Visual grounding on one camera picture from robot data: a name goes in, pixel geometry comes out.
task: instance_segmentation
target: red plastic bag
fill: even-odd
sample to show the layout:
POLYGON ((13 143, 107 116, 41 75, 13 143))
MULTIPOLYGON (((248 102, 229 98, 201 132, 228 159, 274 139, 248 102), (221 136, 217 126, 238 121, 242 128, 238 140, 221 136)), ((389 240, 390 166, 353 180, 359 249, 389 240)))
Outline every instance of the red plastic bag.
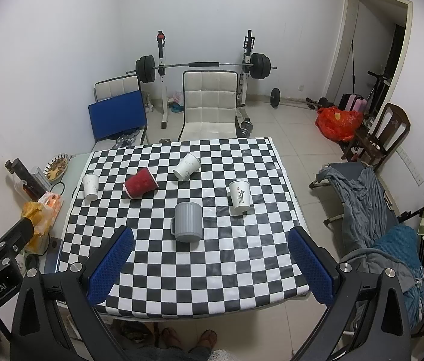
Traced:
POLYGON ((350 141, 362 123, 363 114, 357 111, 342 111, 337 107, 317 110, 315 125, 332 141, 350 141))

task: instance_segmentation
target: pink bag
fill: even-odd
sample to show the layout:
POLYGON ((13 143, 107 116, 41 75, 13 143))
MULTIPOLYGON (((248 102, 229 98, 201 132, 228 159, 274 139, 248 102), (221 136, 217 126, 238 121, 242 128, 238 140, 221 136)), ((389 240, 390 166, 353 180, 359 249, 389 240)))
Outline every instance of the pink bag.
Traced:
POLYGON ((350 95, 345 111, 363 113, 367 107, 367 100, 358 95, 350 95))

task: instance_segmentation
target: barbell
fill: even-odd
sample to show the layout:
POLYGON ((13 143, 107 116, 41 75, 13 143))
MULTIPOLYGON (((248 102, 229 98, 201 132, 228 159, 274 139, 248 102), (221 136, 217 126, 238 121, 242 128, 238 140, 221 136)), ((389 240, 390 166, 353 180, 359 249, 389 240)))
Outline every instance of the barbell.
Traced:
POLYGON ((321 97, 319 101, 314 101, 309 97, 307 97, 305 100, 295 99, 293 97, 281 97, 280 89, 278 88, 274 88, 272 92, 270 93, 269 97, 270 97, 270 105, 275 109, 278 107, 281 99, 284 99, 290 102, 289 104, 286 103, 287 106, 294 106, 295 105, 294 103, 299 103, 309 107, 312 110, 333 106, 333 103, 329 103, 329 101, 325 97, 321 97))
POLYGON ((250 76, 254 79, 264 79, 269 76, 271 69, 277 69, 270 65, 270 59, 265 54, 254 53, 250 58, 250 63, 226 63, 226 62, 187 62, 183 64, 171 64, 156 66, 153 56, 142 56, 135 63, 135 70, 128 71, 127 74, 137 73, 142 83, 153 83, 155 81, 156 69, 176 68, 187 66, 189 68, 211 68, 221 65, 246 66, 250 69, 250 76))

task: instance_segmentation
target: red paper cup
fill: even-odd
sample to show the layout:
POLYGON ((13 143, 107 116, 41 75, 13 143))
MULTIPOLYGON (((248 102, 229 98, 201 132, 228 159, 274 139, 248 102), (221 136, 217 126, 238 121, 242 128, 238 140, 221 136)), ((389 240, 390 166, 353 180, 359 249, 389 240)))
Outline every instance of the red paper cup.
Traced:
POLYGON ((150 170, 145 167, 128 178, 124 183, 124 188, 130 198, 136 198, 149 191, 158 189, 158 183, 150 170))

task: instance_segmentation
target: doorway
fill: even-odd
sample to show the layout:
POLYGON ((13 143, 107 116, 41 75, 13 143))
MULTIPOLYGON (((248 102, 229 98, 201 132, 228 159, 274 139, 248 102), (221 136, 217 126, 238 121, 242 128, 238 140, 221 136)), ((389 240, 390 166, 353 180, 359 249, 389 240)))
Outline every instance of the doorway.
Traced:
POLYGON ((350 94, 360 95, 372 117, 380 114, 404 63, 411 19, 408 0, 345 0, 325 97, 342 108, 350 94))

